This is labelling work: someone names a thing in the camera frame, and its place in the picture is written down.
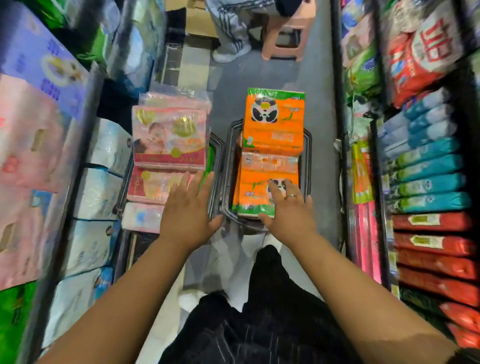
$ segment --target striped pants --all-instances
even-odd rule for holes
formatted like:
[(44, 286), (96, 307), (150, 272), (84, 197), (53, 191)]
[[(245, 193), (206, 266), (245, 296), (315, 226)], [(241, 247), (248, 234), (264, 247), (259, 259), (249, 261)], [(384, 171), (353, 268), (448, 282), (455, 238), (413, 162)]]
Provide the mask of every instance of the striped pants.
[(205, 0), (222, 48), (236, 54), (248, 44), (247, 25), (239, 18), (241, 11), (279, 15), (275, 0)]

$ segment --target plastic stool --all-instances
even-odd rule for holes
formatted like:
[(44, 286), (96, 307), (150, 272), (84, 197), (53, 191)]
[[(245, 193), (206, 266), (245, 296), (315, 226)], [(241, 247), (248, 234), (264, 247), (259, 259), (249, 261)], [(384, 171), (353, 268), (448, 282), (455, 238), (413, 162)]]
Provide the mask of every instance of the plastic stool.
[[(284, 18), (282, 16), (270, 16), (264, 37), (264, 47), (262, 49), (262, 58), (268, 61), (272, 56), (279, 57), (297, 57), (297, 62), (300, 62), (303, 57), (303, 51), (307, 44), (310, 27), (313, 24), (316, 13), (315, 0), (310, 2), (303, 1), (291, 18)], [(278, 47), (276, 41), (278, 34), (284, 26), (292, 29), (299, 29), (302, 31), (300, 44), (297, 48)]]

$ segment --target black pants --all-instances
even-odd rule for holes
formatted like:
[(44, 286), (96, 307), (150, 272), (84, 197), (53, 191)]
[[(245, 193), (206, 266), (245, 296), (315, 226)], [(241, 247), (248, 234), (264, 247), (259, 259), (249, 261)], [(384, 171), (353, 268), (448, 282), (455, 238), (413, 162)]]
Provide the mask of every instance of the black pants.
[(200, 300), (160, 363), (361, 363), (327, 305), (297, 286), (269, 245), (240, 313), (222, 292)]

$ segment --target panda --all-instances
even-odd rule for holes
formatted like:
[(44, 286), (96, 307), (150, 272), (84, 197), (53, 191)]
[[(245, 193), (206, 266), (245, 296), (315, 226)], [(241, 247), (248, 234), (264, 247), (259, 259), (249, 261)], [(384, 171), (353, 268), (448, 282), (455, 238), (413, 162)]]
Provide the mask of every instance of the panda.
[(276, 122), (278, 106), (269, 97), (257, 97), (252, 105), (252, 120), (258, 122)]
[[(275, 180), (272, 180), (273, 183), (276, 184), (280, 192), (282, 193), (283, 197), (287, 196), (287, 188), (285, 186), (285, 181), (289, 181), (285, 178), (277, 178)], [(272, 198), (272, 191), (270, 190), (270, 186), (267, 185), (267, 197), (268, 200), (270, 201), (270, 204), (273, 205), (273, 198)]]

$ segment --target hand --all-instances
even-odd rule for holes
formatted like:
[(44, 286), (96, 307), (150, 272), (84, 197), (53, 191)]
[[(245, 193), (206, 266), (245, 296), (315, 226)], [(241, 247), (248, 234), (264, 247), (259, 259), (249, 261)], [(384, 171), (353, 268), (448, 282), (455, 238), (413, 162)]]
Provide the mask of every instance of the hand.
[(268, 181), (268, 185), (275, 204), (275, 218), (266, 214), (259, 214), (258, 217), (273, 236), (289, 248), (315, 236), (317, 229), (313, 219), (312, 198), (308, 196), (305, 203), (300, 189), (291, 181), (285, 180), (286, 198), (272, 181)]
[(178, 185), (173, 185), (160, 222), (160, 240), (177, 244), (191, 253), (222, 225), (222, 215), (210, 221), (208, 197), (212, 189), (214, 173), (208, 174), (202, 187), (204, 172), (198, 171), (190, 184), (190, 173), (185, 173)]

